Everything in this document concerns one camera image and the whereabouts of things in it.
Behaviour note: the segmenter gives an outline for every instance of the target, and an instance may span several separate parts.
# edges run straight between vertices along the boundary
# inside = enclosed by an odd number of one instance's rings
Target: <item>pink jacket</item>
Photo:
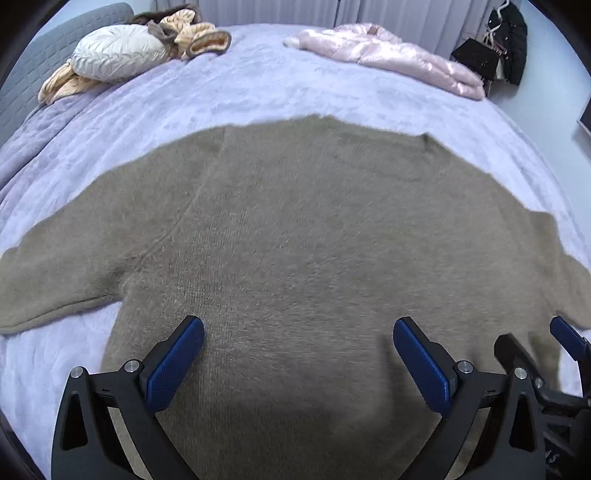
[[[322,32],[306,29],[286,38],[284,44],[333,60],[392,70],[474,100],[485,96],[480,77],[461,63],[404,43],[378,25],[349,24]]]

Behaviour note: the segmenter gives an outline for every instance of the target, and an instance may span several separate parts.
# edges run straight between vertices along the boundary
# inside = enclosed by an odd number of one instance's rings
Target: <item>television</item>
[[[587,108],[583,112],[581,120],[579,120],[579,125],[591,135],[591,101],[587,104]]]

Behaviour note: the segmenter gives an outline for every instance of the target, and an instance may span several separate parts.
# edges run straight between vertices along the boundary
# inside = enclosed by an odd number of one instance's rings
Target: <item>pillow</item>
[[[80,40],[72,54],[72,69],[88,79],[117,82],[167,59],[168,48],[145,25],[111,25]]]

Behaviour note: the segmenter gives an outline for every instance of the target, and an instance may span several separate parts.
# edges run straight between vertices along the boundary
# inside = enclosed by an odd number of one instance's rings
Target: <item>black jacket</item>
[[[527,57],[527,25],[519,9],[509,3],[501,10],[503,21],[501,27],[494,33],[495,41],[507,50],[507,54],[501,57],[505,70],[505,78],[519,85],[525,69]],[[499,17],[493,10],[488,20],[488,27],[495,28],[499,25]]]

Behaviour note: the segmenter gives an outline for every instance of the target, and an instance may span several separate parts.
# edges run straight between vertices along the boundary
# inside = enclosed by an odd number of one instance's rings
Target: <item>wall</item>
[[[591,248],[591,137],[577,124],[591,77],[554,24],[531,3],[527,64],[521,85],[493,85],[491,99],[525,132],[554,170]]]
[[[70,0],[49,20],[49,22],[41,27],[39,32],[37,32],[37,35],[35,35],[35,38],[64,23],[66,20],[77,17],[90,10],[94,10],[95,8],[116,3],[118,3],[118,0]],[[150,0],[124,0],[124,3],[133,8],[134,13],[136,14],[150,10]]]

